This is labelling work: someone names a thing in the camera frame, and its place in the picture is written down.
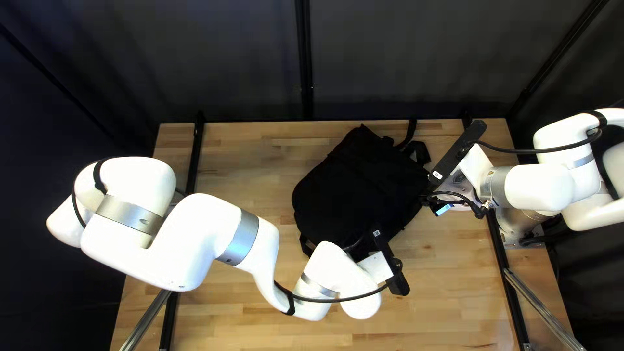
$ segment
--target black cable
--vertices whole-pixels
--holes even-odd
[[[359,243],[362,242],[362,240],[364,240],[364,236],[362,235],[361,237],[359,237],[358,241],[354,242],[353,244],[347,246],[347,247],[342,247],[342,250],[345,252],[351,251],[353,250],[354,247],[358,246]]]
[[[433,197],[436,195],[451,195],[451,196],[456,196],[462,200],[455,201],[455,202],[448,201],[448,200],[439,200],[439,199],[434,200]],[[468,199],[466,196],[458,192],[454,192],[454,191],[434,191],[427,196],[427,201],[438,202],[440,204],[465,204],[466,206],[470,207],[470,209],[474,212],[474,216],[478,219],[483,219],[483,217],[485,217],[485,214],[487,213],[489,209],[488,207],[479,205],[473,200]]]
[[[474,144],[479,144],[481,146],[487,147],[490,150],[494,150],[494,151],[498,151],[498,152],[504,152],[506,154],[520,154],[520,155],[546,154],[548,152],[557,152],[557,151],[569,150],[569,149],[574,149],[575,147],[579,147],[579,146],[583,146],[585,144],[589,144],[591,142],[594,142],[594,141],[598,140],[598,138],[601,135],[602,135],[602,129],[598,128],[596,130],[596,133],[590,135],[585,140],[581,140],[581,141],[578,141],[578,142],[574,142],[572,144],[567,144],[567,145],[562,145],[562,146],[557,146],[557,147],[549,147],[549,148],[546,148],[546,149],[505,149],[503,147],[490,145],[490,144],[488,144],[488,143],[486,143],[484,141],[473,140],[473,141],[469,141],[468,142],[468,146],[466,146],[462,151],[466,151],[466,150],[470,149],[470,147],[473,146]]]
[[[342,299],[312,299],[310,297],[304,297],[304,296],[299,296],[299,295],[295,295],[295,294],[293,294],[293,297],[295,298],[295,300],[301,300],[301,301],[306,301],[306,302],[321,302],[321,303],[326,303],[326,304],[333,304],[334,302],[353,301],[353,300],[358,300],[358,299],[362,299],[362,298],[365,298],[365,297],[369,297],[371,295],[374,295],[374,294],[384,290],[385,288],[390,286],[390,283],[395,278],[396,278],[396,276],[386,280],[386,283],[384,285],[376,288],[373,291],[369,291],[369,292],[367,292],[365,294],[361,294],[361,295],[355,295],[355,296],[351,296],[351,297],[343,297]]]
[[[403,270],[403,262],[401,262],[400,266],[399,266],[399,272],[401,272]],[[295,295],[293,294],[293,298],[295,300],[300,300],[300,301],[305,301],[305,302],[319,302],[321,304],[333,304],[333,303],[338,303],[338,302],[346,302],[346,301],[353,301],[353,300],[358,300],[358,299],[363,299],[365,297],[369,297],[371,295],[374,295],[378,292],[383,291],[385,288],[389,287],[390,284],[392,282],[394,282],[394,280],[396,279],[396,275],[391,277],[390,279],[386,280],[386,283],[378,288],[376,288],[373,291],[369,291],[365,294],[361,294],[361,295],[355,295],[355,296],[350,296],[350,297],[343,297],[340,299],[314,299],[311,297],[305,297],[305,296],[299,296],[299,295]],[[284,288],[283,286],[280,285],[280,283],[276,282],[275,280],[273,281],[273,283],[275,284],[275,286],[277,286],[280,290],[284,291],[289,291],[288,289]]]
[[[460,199],[462,199],[461,201],[448,201],[448,200],[440,200],[440,199],[433,199],[434,196],[436,195],[452,195],[452,196],[456,196]],[[474,204],[474,202],[470,199],[468,199],[466,196],[458,193],[458,192],[454,192],[454,191],[434,191],[432,193],[430,193],[429,195],[427,195],[427,201],[429,202],[439,202],[441,204]]]

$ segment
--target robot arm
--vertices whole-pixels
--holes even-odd
[[[198,287],[212,261],[221,260],[251,273],[272,306],[289,310],[288,297],[273,283],[280,241],[273,224],[207,194],[187,196],[165,220],[175,176],[164,162],[146,157],[106,161],[99,171],[106,194],[94,187],[94,169],[95,164],[86,167],[74,184],[86,227],[78,221],[71,197],[47,220],[59,240],[139,280],[179,292]],[[316,299],[349,297],[375,290],[387,278],[373,279],[339,247],[322,242],[293,293]],[[341,304],[350,316],[365,319],[377,312],[381,297]],[[296,300],[294,315],[320,320],[330,305]]]
[[[607,124],[624,127],[624,109],[599,109]],[[587,138],[598,127],[592,114],[581,113],[549,124],[534,135],[537,149],[557,147]],[[624,200],[613,200],[598,172],[589,144],[573,149],[537,154],[539,164],[501,167],[486,181],[492,184],[499,205],[520,210],[561,211],[572,230],[587,230],[624,220]],[[624,147],[614,146],[603,158],[611,179],[620,181]]]
[[[589,130],[605,124],[624,127],[624,109],[607,108],[596,112],[598,117],[580,113],[541,128],[534,135],[535,148],[583,141]],[[492,167],[481,148],[473,145],[451,174],[460,172],[476,190],[478,200],[501,209],[497,209],[499,224],[508,233],[530,230],[558,213],[572,230],[624,221],[624,200],[613,200],[606,190],[589,144],[537,154],[537,157],[539,164]],[[624,193],[624,143],[607,150],[603,162],[621,197]],[[449,189],[450,183],[445,181],[438,190],[459,192]]]

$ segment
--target cable connector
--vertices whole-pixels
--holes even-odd
[[[471,202],[468,206],[470,206],[470,209],[474,212],[474,216],[478,219],[483,219],[487,212],[494,207],[490,200],[485,201],[482,206],[477,205],[475,202]]]

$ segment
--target wooden tabletop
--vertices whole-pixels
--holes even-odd
[[[487,119],[482,140],[513,147],[503,119]],[[293,218],[295,185],[359,121],[209,123],[205,126],[197,192],[220,197],[275,224],[280,251],[275,279],[292,289],[308,258]],[[379,136],[401,141],[407,121],[364,121]],[[422,120],[415,140],[437,163],[463,133],[458,119]],[[184,188],[193,142],[192,124],[160,126],[154,157],[174,169]],[[513,155],[485,150],[495,166],[517,164]],[[404,263],[408,296],[382,292],[379,312],[367,320],[334,304],[320,322],[283,315],[260,295],[250,274],[214,262],[199,288],[180,296],[173,340],[184,350],[518,350],[487,222],[471,212],[434,217],[424,207],[390,246]],[[544,249],[508,250],[511,268],[569,328]],[[158,288],[128,277],[111,350],[118,350]],[[562,349],[521,300],[532,343]],[[137,350],[158,350],[164,309]]]

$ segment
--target silver joint ring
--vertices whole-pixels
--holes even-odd
[[[304,283],[308,284],[308,286],[312,288],[312,290],[315,290],[327,297],[337,297],[340,294],[339,292],[333,291],[331,289],[327,289],[321,284],[310,279],[310,277],[308,277],[305,272],[301,273],[301,279],[303,280]]]
[[[588,164],[591,161],[593,161],[593,153],[583,157],[582,159],[578,159],[578,160],[575,160],[575,161],[562,163],[562,165],[564,167],[566,167],[567,169],[574,169],[574,168],[577,168],[577,167],[580,167],[580,166],[584,166],[584,165]]]
[[[234,237],[221,256],[217,257],[215,260],[228,265],[237,265],[242,262],[245,257],[247,257],[247,254],[249,254],[253,243],[256,242],[259,226],[260,220],[257,215],[240,209],[240,222],[238,223],[238,228],[236,228]]]
[[[111,195],[104,196],[95,213],[149,235],[156,235],[165,221],[163,217],[141,206],[121,201]]]
[[[500,207],[512,207],[505,194],[505,180],[511,168],[514,167],[515,166],[504,166],[489,169],[483,183],[481,183],[481,200],[484,202],[492,200],[494,205]]]

